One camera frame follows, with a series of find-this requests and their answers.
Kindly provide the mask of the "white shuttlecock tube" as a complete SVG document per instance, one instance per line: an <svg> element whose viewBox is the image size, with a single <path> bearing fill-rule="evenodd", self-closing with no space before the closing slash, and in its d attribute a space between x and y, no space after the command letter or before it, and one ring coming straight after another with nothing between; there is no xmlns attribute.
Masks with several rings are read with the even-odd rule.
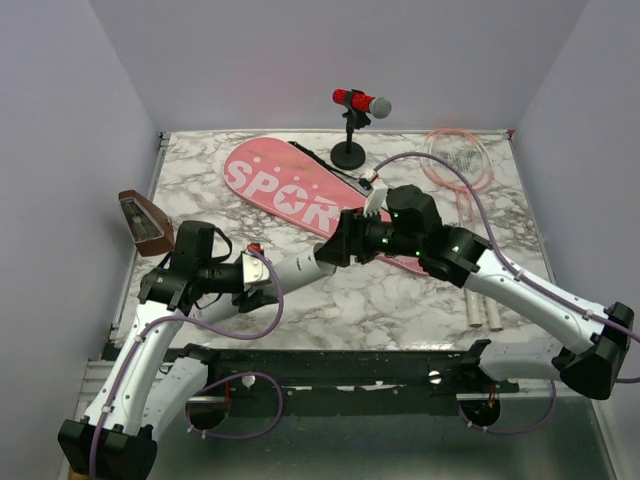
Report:
<svg viewBox="0 0 640 480"><path fill-rule="evenodd" d="M321 244L289 256L274 265L283 294L287 295L324 277L333 275L337 268L316 259ZM241 313L252 312L263 306L278 303L277 287L273 280L253 286L240 295L224 294L212 306L204 308L199 318L208 324L216 324Z"/></svg>

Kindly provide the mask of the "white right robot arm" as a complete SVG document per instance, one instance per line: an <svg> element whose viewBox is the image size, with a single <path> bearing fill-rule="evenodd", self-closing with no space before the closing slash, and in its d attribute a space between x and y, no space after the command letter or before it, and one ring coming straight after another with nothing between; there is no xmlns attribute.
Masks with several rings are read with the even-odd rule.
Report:
<svg viewBox="0 0 640 480"><path fill-rule="evenodd" d="M346 268L379 255L414 257L430 277L491 298L553 337L550 344L488 342L460 367L467 389L544 379L590 399L611 396L631 343L634 312L627 305L578 299L520 268L487 239L444 224L433 197L413 185L375 189L364 206L343 210L315 257Z"/></svg>

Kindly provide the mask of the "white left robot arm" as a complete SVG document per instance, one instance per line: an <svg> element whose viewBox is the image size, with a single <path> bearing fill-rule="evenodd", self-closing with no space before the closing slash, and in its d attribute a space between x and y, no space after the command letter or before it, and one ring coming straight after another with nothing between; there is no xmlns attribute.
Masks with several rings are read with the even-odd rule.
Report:
<svg viewBox="0 0 640 480"><path fill-rule="evenodd" d="M274 302L284 312L284 289L258 243L234 261L213 253L224 233L215 225L186 221L172 250L143 276L134 322L105 383L79 420L67 420L58 433L71 469L91 479L145 479L168 424L194 393L214 393L220 368L207 360L181 359L157 377L169 346L186 324L230 338L211 320L191 317L209 294L228 295L235 315Z"/></svg>

